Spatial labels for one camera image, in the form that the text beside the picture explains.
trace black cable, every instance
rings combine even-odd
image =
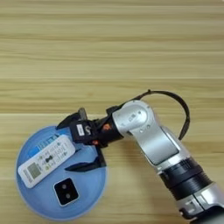
[[[172,99],[176,100],[184,109],[185,111],[185,123],[179,133],[179,137],[178,139],[181,140],[183,139],[183,137],[185,136],[186,132],[189,129],[190,126],[190,122],[191,122],[191,118],[190,118],[190,109],[188,108],[186,102],[177,94],[174,94],[172,92],[168,92],[168,91],[160,91],[160,90],[156,90],[156,91],[152,91],[152,90],[148,90],[147,92],[140,94],[139,96],[135,97],[132,100],[141,100],[143,97],[145,97],[146,95],[153,95],[153,94],[161,94],[161,95],[168,95],[170,96]]]
[[[140,101],[142,98],[144,98],[146,95],[153,95],[153,94],[161,94],[161,95],[168,95],[170,96],[172,99],[176,100],[180,105],[181,107],[184,109],[185,111],[185,123],[179,133],[179,137],[178,139],[179,140],[182,140],[183,137],[186,135],[186,132],[188,131],[189,129],[189,126],[190,126],[190,122],[191,122],[191,118],[190,118],[190,109],[188,108],[186,102],[177,94],[174,94],[172,92],[168,92],[168,91],[160,91],[160,90],[156,90],[156,91],[152,91],[152,90],[148,90],[147,92],[143,93],[143,94],[140,94],[138,95],[137,97],[131,99],[132,101]],[[120,109],[123,104],[119,105],[119,106],[114,106],[112,108],[110,108],[108,110],[108,116],[105,117],[103,120],[101,120],[100,123],[98,123],[97,125],[97,129],[101,129],[102,126],[107,122],[107,120],[112,116],[112,114],[117,111],[118,109]]]

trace small black object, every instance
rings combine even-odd
[[[59,199],[59,203],[65,206],[79,198],[79,194],[70,178],[64,179],[54,185],[54,190]]]
[[[92,163],[83,162],[78,164],[72,164],[68,166],[65,170],[68,172],[89,172],[94,169],[106,166],[107,164],[104,159],[104,156],[102,155],[102,150],[100,149],[100,147],[97,146],[95,148],[98,156]]]

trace robotic arm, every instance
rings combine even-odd
[[[69,126],[76,143],[101,147],[124,137],[134,137],[171,191],[185,219],[193,220],[194,224],[223,224],[223,192],[207,177],[186,147],[160,124],[153,109],[139,98],[108,109],[108,116],[101,120],[89,121],[82,108],[66,118],[58,129]]]
[[[190,220],[224,208],[223,192],[207,177],[185,146],[159,123],[149,105],[143,101],[129,101],[113,113],[113,120],[122,136],[131,134],[136,139],[171,191],[184,218]]]

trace wooden surface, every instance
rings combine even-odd
[[[224,3],[221,0],[1,0],[0,219],[52,223],[32,213],[14,181],[19,148],[34,131],[85,107],[90,117],[142,93],[166,89],[192,111],[184,140],[224,188]],[[176,134],[179,105],[146,101]],[[104,150],[108,186],[70,223],[184,224],[170,193],[134,142]]]

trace wooden table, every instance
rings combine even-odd
[[[182,95],[192,112],[184,144],[224,188],[224,3],[221,0],[1,0],[0,219],[52,223],[18,195],[14,165],[36,130],[79,107],[90,118],[144,90]],[[165,96],[145,99],[176,134]],[[131,140],[104,150],[108,186],[76,224],[187,223]]]

